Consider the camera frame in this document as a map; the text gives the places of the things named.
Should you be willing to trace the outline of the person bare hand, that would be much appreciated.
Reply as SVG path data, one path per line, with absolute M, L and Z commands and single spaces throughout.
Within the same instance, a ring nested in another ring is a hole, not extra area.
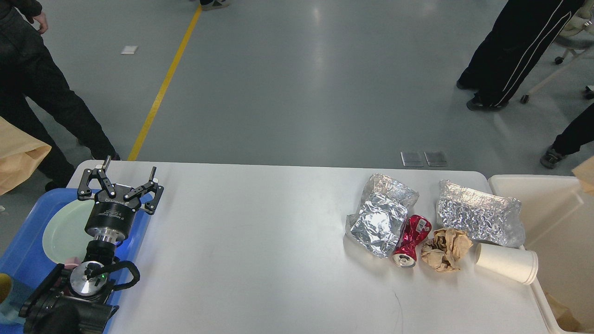
M 47 32 L 47 30 L 49 30 L 49 24 L 47 22 L 47 17 L 46 17 L 45 12 L 41 12 L 39 15 L 32 17 L 31 23 L 32 22 L 36 22 L 39 24 L 39 28 L 37 29 L 37 32 L 40 35 L 44 34 L 45 32 Z

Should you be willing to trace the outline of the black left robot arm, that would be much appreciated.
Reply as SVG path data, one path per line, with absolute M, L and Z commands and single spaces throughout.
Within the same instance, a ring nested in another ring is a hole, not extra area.
M 78 315 L 79 332 L 101 334 L 119 309 L 108 303 L 110 296 L 140 281 L 136 265 L 119 258 L 117 248 L 137 241 L 132 232 L 136 214 L 154 214 L 165 189 L 155 177 L 156 167 L 138 187 L 112 183 L 106 175 L 111 160 L 108 156 L 102 165 L 83 171 L 77 199 L 93 202 L 84 227 L 91 240 L 80 264 L 71 269 L 57 264 L 23 303 L 19 317 L 26 334 L 40 334 L 42 323 L 56 319 L 64 307 Z

